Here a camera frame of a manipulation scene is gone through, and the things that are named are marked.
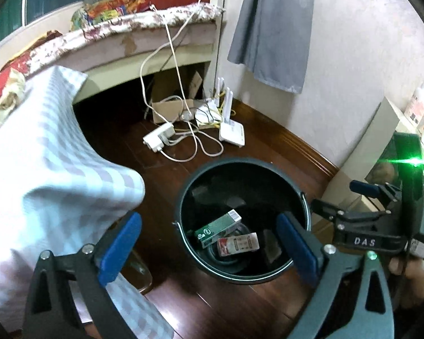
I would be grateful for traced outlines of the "person's right hand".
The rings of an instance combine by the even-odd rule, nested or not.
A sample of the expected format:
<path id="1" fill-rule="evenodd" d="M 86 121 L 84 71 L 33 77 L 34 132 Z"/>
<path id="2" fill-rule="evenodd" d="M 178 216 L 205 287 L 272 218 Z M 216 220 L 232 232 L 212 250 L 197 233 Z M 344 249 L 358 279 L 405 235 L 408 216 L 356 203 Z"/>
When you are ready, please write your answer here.
<path id="1" fill-rule="evenodd" d="M 424 260 L 391 259 L 388 269 L 394 275 L 402 275 L 407 280 L 401 293 L 400 304 L 403 308 L 411 308 L 424 302 Z"/>

